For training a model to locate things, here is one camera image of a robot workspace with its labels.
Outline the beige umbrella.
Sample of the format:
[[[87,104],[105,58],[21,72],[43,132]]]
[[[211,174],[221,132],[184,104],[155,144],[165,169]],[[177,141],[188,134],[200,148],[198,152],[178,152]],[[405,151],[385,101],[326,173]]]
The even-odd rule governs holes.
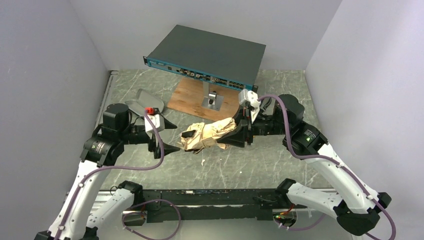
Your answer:
[[[229,145],[218,143],[218,140],[234,131],[236,127],[236,121],[231,117],[209,124],[204,122],[193,123],[181,133],[179,146],[186,152],[193,152],[194,154],[214,146],[226,150]]]

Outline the grey black umbrella case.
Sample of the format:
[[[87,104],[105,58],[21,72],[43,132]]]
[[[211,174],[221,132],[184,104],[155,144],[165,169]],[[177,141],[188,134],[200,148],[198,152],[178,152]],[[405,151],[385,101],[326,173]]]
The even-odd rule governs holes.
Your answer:
[[[164,111],[165,103],[158,97],[143,88],[140,88],[135,100],[127,100],[124,102],[129,109],[137,116],[144,116],[145,108],[157,108],[161,113]]]

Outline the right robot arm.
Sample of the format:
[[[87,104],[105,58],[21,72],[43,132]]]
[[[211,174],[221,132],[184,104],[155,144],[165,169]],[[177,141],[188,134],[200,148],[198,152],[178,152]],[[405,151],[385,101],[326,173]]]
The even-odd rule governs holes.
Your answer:
[[[286,149],[320,173],[335,190],[330,194],[287,178],[275,189],[277,205],[317,210],[355,236],[368,235],[376,227],[380,215],[387,213],[391,197],[375,191],[351,171],[324,134],[304,121],[305,108],[295,96],[258,96],[244,89],[238,101],[236,127],[218,139],[220,144],[242,148],[250,145],[255,136],[282,135]]]

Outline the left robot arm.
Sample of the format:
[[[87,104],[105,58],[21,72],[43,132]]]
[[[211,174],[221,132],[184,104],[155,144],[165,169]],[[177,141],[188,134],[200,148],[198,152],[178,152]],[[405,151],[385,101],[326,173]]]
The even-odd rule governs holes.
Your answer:
[[[97,231],[113,217],[130,207],[147,204],[143,186],[126,180],[118,185],[106,203],[92,210],[111,170],[153,170],[162,164],[166,155],[179,151],[178,147],[166,144],[160,138],[161,131],[176,129],[177,126],[164,118],[158,108],[147,107],[143,120],[144,124],[137,125],[130,108],[124,103],[113,103],[106,108],[102,123],[83,145],[74,183],[60,213],[47,230],[36,234],[35,239],[97,240]],[[146,144],[159,162],[148,167],[116,165],[126,145],[138,144]]]

